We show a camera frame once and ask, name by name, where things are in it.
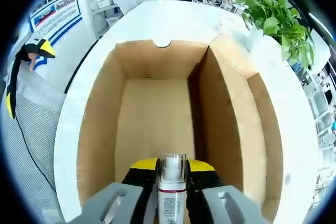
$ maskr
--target product label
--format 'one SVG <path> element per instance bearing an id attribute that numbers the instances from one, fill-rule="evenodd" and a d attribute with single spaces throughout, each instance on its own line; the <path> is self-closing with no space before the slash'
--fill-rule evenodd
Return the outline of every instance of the product label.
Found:
<path id="1" fill-rule="evenodd" d="M 164 215 L 167 217 L 173 217 L 180 213 L 181 211 L 181 201 L 174 198 L 164 198 Z"/>

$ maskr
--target desk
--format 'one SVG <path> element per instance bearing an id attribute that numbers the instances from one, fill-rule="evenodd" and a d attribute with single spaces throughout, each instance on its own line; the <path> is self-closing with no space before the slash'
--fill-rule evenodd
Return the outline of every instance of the desk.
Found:
<path id="1" fill-rule="evenodd" d="M 55 185 L 66 221 L 81 213 L 76 166 L 82 117 L 93 82 L 115 44 L 152 38 L 209 44 L 221 31 L 230 33 L 242 46 L 246 44 L 249 31 L 236 14 L 192 2 L 149 1 L 127 13 L 97 42 L 68 91 L 55 138 Z M 251 56 L 251 61 L 268 88 L 283 142 L 283 188 L 275 223 L 302 223 L 317 178 L 318 142 L 314 120 L 294 72 L 284 64 L 271 67 L 265 61 L 268 53 Z"/>

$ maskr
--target cardboard box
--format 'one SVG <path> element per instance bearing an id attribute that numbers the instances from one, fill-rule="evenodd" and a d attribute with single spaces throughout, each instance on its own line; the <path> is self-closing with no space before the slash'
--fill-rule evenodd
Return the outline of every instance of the cardboard box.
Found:
<path id="1" fill-rule="evenodd" d="M 227 35 L 210 45 L 117 44 L 87 102 L 78 146 L 80 201 L 123 180 L 138 160 L 186 153 L 276 213 L 282 148 L 267 88 Z"/>

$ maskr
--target spray can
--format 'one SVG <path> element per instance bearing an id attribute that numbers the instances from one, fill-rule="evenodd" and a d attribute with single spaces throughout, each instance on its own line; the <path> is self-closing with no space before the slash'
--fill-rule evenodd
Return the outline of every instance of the spray can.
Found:
<path id="1" fill-rule="evenodd" d="M 164 154 L 159 174 L 159 224 L 183 224 L 186 154 Z"/>

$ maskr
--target potted plant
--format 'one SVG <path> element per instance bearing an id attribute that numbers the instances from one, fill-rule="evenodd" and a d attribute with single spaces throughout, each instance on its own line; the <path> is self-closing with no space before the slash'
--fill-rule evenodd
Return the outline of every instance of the potted plant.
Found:
<path id="1" fill-rule="evenodd" d="M 248 7 L 242 13 L 245 23 L 251 22 L 264 35 L 281 45 L 281 57 L 292 65 L 301 62 L 305 69 L 314 63 L 310 30 L 301 25 L 298 10 L 288 0 L 236 0 Z"/>

